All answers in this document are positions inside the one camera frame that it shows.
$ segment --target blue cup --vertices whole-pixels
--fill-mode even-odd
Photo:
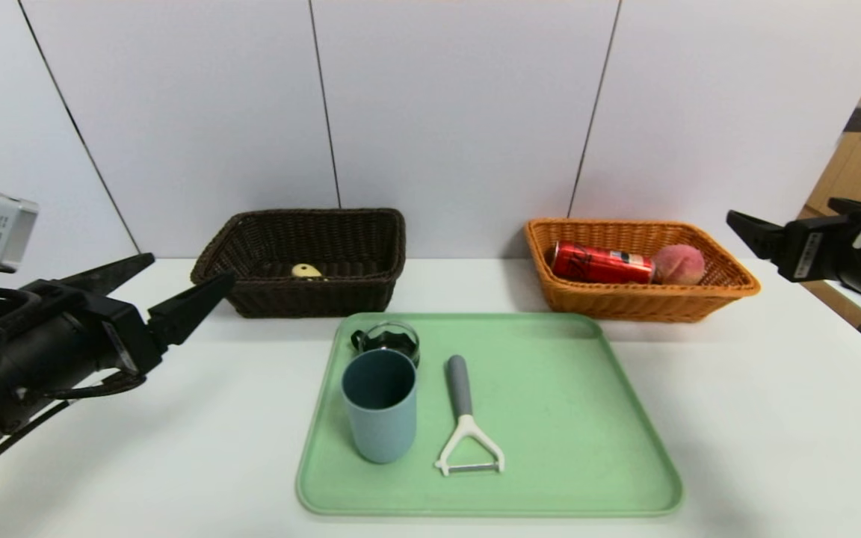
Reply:
[[[417,434],[417,370],[407,355],[370,350],[358,355],[341,380],[354,445],[373,463],[407,453]]]

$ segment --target panel seam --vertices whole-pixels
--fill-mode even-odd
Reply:
[[[327,95],[324,92],[324,69],[321,68],[321,48],[318,47],[318,26],[314,20],[314,4],[308,0],[308,13],[311,14],[311,35],[314,37],[314,54],[318,59],[318,80],[321,82],[321,101],[324,103],[324,125],[327,127],[327,145],[331,150],[331,168],[334,171],[334,191],[338,194],[338,208],[341,204],[341,184],[338,182],[338,162],[334,158],[334,137],[331,136],[331,116],[327,111]]]
[[[593,121],[597,117],[597,107],[600,105],[600,94],[604,91],[604,79],[607,78],[607,65],[613,50],[613,38],[616,37],[616,26],[620,20],[620,10],[623,7],[623,0],[619,0],[616,4],[616,13],[613,15],[613,28],[611,28],[611,38],[607,43],[607,57],[604,58],[604,66],[600,70],[600,83],[597,85],[597,95],[593,100],[593,109],[590,112],[590,123],[587,126],[587,137],[584,139],[584,151],[580,154],[580,164],[577,164],[577,177],[573,181],[573,193],[570,194],[570,207],[567,208],[567,218],[573,212],[573,203],[577,199],[577,187],[580,186],[580,174],[584,171],[584,160],[587,159],[587,147],[590,143],[590,133],[593,132]]]
[[[49,78],[52,79],[52,86],[55,86],[55,92],[58,93],[58,98],[62,102],[62,106],[65,107],[65,113],[69,117],[69,121],[72,122],[72,129],[75,129],[75,135],[78,135],[78,142],[81,142],[81,146],[85,149],[85,155],[88,156],[88,160],[92,163],[92,168],[95,170],[96,176],[99,177],[99,182],[102,183],[102,188],[105,189],[105,195],[107,195],[108,200],[112,203],[112,207],[115,208],[115,214],[119,217],[119,221],[122,221],[122,226],[126,229],[126,234],[129,235],[129,240],[134,246],[136,252],[141,252],[141,248],[138,246],[138,242],[135,241],[135,236],[132,234],[129,224],[126,222],[126,219],[122,216],[122,210],[119,209],[119,205],[115,202],[115,197],[112,196],[112,191],[109,190],[108,184],[105,183],[105,177],[102,177],[102,171],[99,170],[99,165],[96,164],[95,158],[92,156],[92,150],[88,149],[88,143],[85,143],[85,137],[82,136],[81,129],[78,128],[78,123],[75,122],[75,117],[72,115],[72,110],[69,109],[68,102],[65,101],[65,95],[62,95],[62,89],[58,87],[58,81],[55,79],[55,73],[52,72],[52,66],[49,65],[48,59],[45,58],[45,52],[42,51],[42,45],[38,42],[38,36],[35,35],[35,30],[31,27],[31,21],[28,20],[28,13],[25,10],[25,4],[22,0],[16,0],[18,7],[22,10],[22,17],[25,18],[25,24],[28,26],[28,33],[31,34],[31,40],[35,43],[35,48],[38,50],[39,57],[42,58],[42,64],[45,64],[45,71],[49,73]]]

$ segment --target peeler handle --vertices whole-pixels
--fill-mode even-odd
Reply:
[[[471,379],[467,375],[467,361],[464,357],[454,355],[447,361],[447,385],[451,391],[451,405],[454,406],[455,418],[474,415],[474,404],[471,403]]]

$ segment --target red can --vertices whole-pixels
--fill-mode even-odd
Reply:
[[[573,241],[557,241],[550,270],[561,278],[580,282],[649,285],[655,266],[653,260],[646,256],[584,247]]]

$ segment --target white wall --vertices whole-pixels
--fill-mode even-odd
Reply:
[[[313,0],[342,204],[417,258],[524,256],[566,217],[617,0]]]
[[[571,217],[796,218],[861,96],[861,0],[625,0]]]
[[[307,0],[24,0],[139,247],[195,258],[233,214],[338,207]]]
[[[305,0],[24,0],[139,244],[334,207]],[[667,218],[739,255],[729,208],[795,217],[861,92],[861,1],[312,0],[345,207],[411,256],[522,255],[519,228]]]
[[[41,208],[22,268],[0,273],[0,285],[136,253],[14,0],[0,0],[0,191]]]

